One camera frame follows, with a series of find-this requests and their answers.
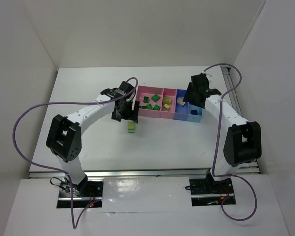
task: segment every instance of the block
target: block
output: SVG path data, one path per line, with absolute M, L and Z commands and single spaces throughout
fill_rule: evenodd
M 170 108 L 170 106 L 169 106 L 168 104 L 164 104 L 164 105 L 163 105 L 163 108 L 164 108 L 165 111 L 168 111 L 169 108 Z
M 178 105 L 181 105 L 181 106 L 183 107 L 186 103 L 183 101 L 182 98 L 178 98 L 178 99 L 177 99 L 177 104 L 178 104 Z
M 172 99 L 171 98 L 168 98 L 168 97 L 165 97 L 165 98 L 163 98 L 163 103 L 171 104 L 172 103 Z
M 158 95 L 156 94 L 156 95 L 154 95 L 154 96 L 152 97 L 152 100 L 153 100 L 154 102 L 157 102 L 160 98 L 161 98 L 161 97 L 158 96 Z
M 159 111 L 160 109 L 161 109 L 161 107 L 158 106 L 158 105 L 155 105 L 154 108 L 153 108 L 153 110 L 157 110 L 157 111 Z
M 134 133 L 134 122 L 128 122 L 128 133 Z
M 149 110 L 153 110 L 153 106 L 152 106 L 152 104 L 147 104 L 147 109 L 149 109 Z
M 144 102 L 144 103 L 148 103 L 148 102 L 149 102 L 149 97 L 144 97 L 144 98 L 143 98 L 143 102 Z

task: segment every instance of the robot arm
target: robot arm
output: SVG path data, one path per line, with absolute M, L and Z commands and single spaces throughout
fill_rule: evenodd
M 191 76 L 184 102 L 206 109 L 220 119 L 221 93 L 209 88 L 206 74 Z M 257 122 L 241 117 L 225 100 L 222 110 L 222 127 L 227 130 L 223 156 L 218 156 L 215 174 L 233 174 L 237 169 L 261 157 L 261 131 Z M 214 177 L 222 181 L 228 177 Z
M 81 152 L 81 136 L 92 124 L 107 114 L 112 114 L 112 119 L 121 121 L 132 120 L 138 123 L 139 102 L 136 101 L 132 110 L 132 96 L 129 94 L 133 86 L 123 81 L 119 88 L 108 88 L 101 92 L 95 100 L 95 105 L 88 105 L 65 117 L 58 114 L 51 123 L 46 145 L 56 155 L 63 170 L 70 174 L 72 183 L 76 190 L 83 193 L 87 188 L 88 178 L 82 170 L 79 160 Z M 115 102 L 100 104 L 100 102 L 117 99 Z

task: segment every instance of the white wall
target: white wall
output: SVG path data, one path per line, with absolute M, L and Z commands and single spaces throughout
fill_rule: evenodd
M 23 0 L 57 67 L 233 62 L 265 0 Z
M 14 0 L 0 0 L 0 235 L 14 197 L 29 166 L 12 144 L 17 117 L 31 105 L 48 101 L 56 69 L 24 13 Z M 18 141 L 32 158 L 45 109 L 33 112 L 20 125 Z
M 261 166 L 295 236 L 295 0 L 267 0 L 235 65 L 242 112 L 261 125 Z

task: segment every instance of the purple cable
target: purple cable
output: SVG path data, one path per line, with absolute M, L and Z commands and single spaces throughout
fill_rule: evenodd
M 231 64 L 227 64 L 227 63 L 219 63 L 219 64 L 212 65 L 212 66 L 208 67 L 207 69 L 205 69 L 204 72 L 206 72 L 207 70 L 210 70 L 211 68 L 213 68 L 213 67 L 215 67 L 215 66 L 220 66 L 220 65 L 226 65 L 226 66 L 229 66 L 229 67 L 233 68 L 234 70 L 236 70 L 236 71 L 238 72 L 238 74 L 239 74 L 239 82 L 238 82 L 238 84 L 236 84 L 232 89 L 228 90 L 226 93 L 224 93 L 224 94 L 222 95 L 222 97 L 221 97 L 221 101 L 222 101 L 223 98 L 224 98 L 227 94 L 229 94 L 230 92 L 234 91 L 234 90 L 240 85 L 241 80 L 242 80 L 242 74 L 241 74 L 241 72 L 240 72 L 235 66 L 233 66 L 233 65 L 231 65 Z M 220 143 L 221 128 L 222 128 L 222 109 L 223 109 L 223 103 L 220 102 L 220 114 L 219 114 L 219 119 L 218 119 L 218 129 L 217 129 L 217 138 L 216 138 L 216 146 L 215 146 L 214 161 L 213 161 L 213 166 L 212 166 L 212 175 L 213 175 L 214 177 L 231 177 L 231 176 L 234 176 L 234 177 L 237 177 L 237 178 L 239 178 L 239 179 L 245 181 L 245 182 L 248 184 L 248 186 L 251 188 L 251 191 L 252 191 L 252 193 L 253 193 L 253 195 L 254 195 L 254 199 L 255 199 L 255 208 L 254 208 L 253 212 L 252 212 L 248 217 L 243 218 L 243 219 L 236 219 L 236 218 L 231 217 L 230 215 L 228 215 L 228 214 L 225 212 L 224 207 L 223 207 L 223 204 L 224 204 L 224 202 L 225 202 L 228 198 L 230 198 L 231 196 L 228 197 L 228 198 L 225 198 L 225 199 L 222 201 L 222 203 L 221 203 L 222 211 L 223 211 L 223 213 L 224 213 L 228 218 L 230 218 L 230 219 L 232 219 L 232 220 L 235 220 L 235 221 L 245 221 L 245 220 L 249 220 L 251 217 L 253 217 L 253 215 L 256 213 L 256 210 L 257 210 L 257 196 L 256 196 L 256 192 L 255 192 L 254 188 L 251 186 L 251 184 L 250 184 L 247 180 L 245 180 L 245 179 L 244 179 L 243 177 L 241 177 L 241 176 L 233 175 L 233 174 L 226 174 L 226 175 L 216 175 L 216 174 L 215 174 L 215 166 L 216 166 L 216 160 L 217 160 L 217 154 L 218 154 L 218 147 L 219 147 L 219 143 Z
M 59 172 L 63 172 L 65 174 L 67 174 L 68 178 L 69 178 L 69 182 L 70 182 L 70 203 L 71 203 L 71 218 L 72 218 L 72 226 L 74 229 L 77 228 L 78 226 L 78 223 L 79 223 L 79 220 L 80 220 L 80 217 L 81 215 L 83 214 L 83 212 L 89 208 L 90 205 L 92 205 L 93 203 L 96 203 L 98 202 L 99 200 L 95 200 L 93 202 L 91 202 L 90 204 L 87 204 L 86 207 L 81 211 L 80 215 L 78 216 L 78 219 L 77 219 L 77 223 L 75 224 L 74 223 L 74 212 L 73 212 L 73 184 L 72 184 L 72 179 L 69 175 L 69 173 L 65 170 L 62 170 L 62 169 L 59 169 L 59 168 L 56 168 L 56 167 L 51 167 L 51 166 L 45 166 L 45 165 L 41 165 L 41 164 L 38 164 L 38 163 L 35 163 L 31 160 L 29 160 L 28 158 L 26 158 L 23 153 L 20 151 L 17 143 L 16 143 L 16 128 L 19 124 L 19 122 L 21 121 L 21 119 L 28 113 L 30 112 L 31 110 L 37 108 L 37 107 L 42 107 L 42 106 L 49 106 L 49 105 L 59 105 L 59 104 L 71 104 L 71 105 L 99 105 L 99 104 L 105 104 L 105 103 L 110 103 L 110 102 L 116 102 L 118 100 L 121 100 L 121 99 L 124 99 L 125 97 L 131 95 L 132 93 L 135 92 L 136 90 L 136 87 L 138 86 L 138 79 L 135 78 L 135 77 L 131 77 L 130 79 L 127 80 L 127 82 L 129 82 L 130 80 L 135 80 L 136 81 L 136 85 L 134 86 L 134 88 L 129 92 L 127 93 L 126 95 L 122 96 L 122 97 L 119 97 L 119 98 L 116 98 L 116 99 L 112 99 L 112 100 L 109 100 L 109 101 L 102 101 L 102 102 L 46 102 L 46 103 L 41 103 L 41 104 L 37 104 L 35 106 L 32 106 L 30 108 L 28 108 L 26 111 L 24 111 L 20 117 L 16 120 L 15 124 L 14 124 L 14 127 L 13 127 L 13 132 L 12 132 L 12 140 L 13 140 L 13 145 L 17 151 L 17 153 L 27 162 L 29 162 L 30 164 L 32 165 L 35 165 L 35 166 L 38 166 L 38 167 L 42 167 L 42 168 L 46 168 L 46 169 L 50 169 L 50 170 L 55 170 L 55 171 L 59 171 Z

